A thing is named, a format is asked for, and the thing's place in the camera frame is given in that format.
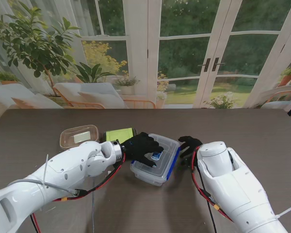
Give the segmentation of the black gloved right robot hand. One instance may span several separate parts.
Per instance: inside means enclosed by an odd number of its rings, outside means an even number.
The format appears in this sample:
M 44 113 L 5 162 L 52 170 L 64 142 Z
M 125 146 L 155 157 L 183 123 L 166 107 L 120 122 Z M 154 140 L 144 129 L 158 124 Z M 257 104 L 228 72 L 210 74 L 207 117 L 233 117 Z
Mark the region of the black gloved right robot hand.
M 178 141 L 182 143 L 180 146 L 181 154 L 179 156 L 181 159 L 180 164 L 182 166 L 190 166 L 193 152 L 197 147 L 202 146 L 203 143 L 199 139 L 191 136 L 182 136 Z

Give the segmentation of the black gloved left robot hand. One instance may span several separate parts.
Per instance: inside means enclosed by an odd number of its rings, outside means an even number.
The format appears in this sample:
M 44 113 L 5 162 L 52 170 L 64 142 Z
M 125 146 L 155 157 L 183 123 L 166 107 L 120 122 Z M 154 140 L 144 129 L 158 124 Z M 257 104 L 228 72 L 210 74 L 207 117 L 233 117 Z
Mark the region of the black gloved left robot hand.
M 138 161 L 149 167 L 156 166 L 156 163 L 146 158 L 145 155 L 163 151 L 163 147 L 145 132 L 141 132 L 123 142 L 121 144 L 121 149 L 123 149 L 125 153 L 126 160 Z

